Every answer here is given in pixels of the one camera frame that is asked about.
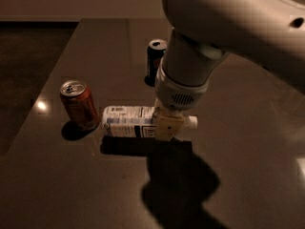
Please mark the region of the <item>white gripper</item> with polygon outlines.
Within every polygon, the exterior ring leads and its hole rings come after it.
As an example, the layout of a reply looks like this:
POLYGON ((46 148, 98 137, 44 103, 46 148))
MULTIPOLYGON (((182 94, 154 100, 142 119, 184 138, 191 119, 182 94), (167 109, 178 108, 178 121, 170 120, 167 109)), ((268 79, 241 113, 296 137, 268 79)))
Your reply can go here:
POLYGON ((173 139, 184 125, 181 111, 196 107, 207 89, 207 83, 195 87, 176 83, 167 76, 163 66, 160 66, 155 78, 156 99, 153 105, 153 117, 156 118, 155 138, 159 141, 173 139))

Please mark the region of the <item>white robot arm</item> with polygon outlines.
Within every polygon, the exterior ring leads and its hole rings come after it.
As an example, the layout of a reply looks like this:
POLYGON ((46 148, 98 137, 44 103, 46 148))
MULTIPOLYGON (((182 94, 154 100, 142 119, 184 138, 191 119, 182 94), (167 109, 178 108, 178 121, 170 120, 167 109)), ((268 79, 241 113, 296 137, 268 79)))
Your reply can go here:
POLYGON ((169 141, 187 123, 214 68, 245 57, 305 90, 304 7, 292 0, 162 0, 171 39, 155 79, 155 137, 169 141))

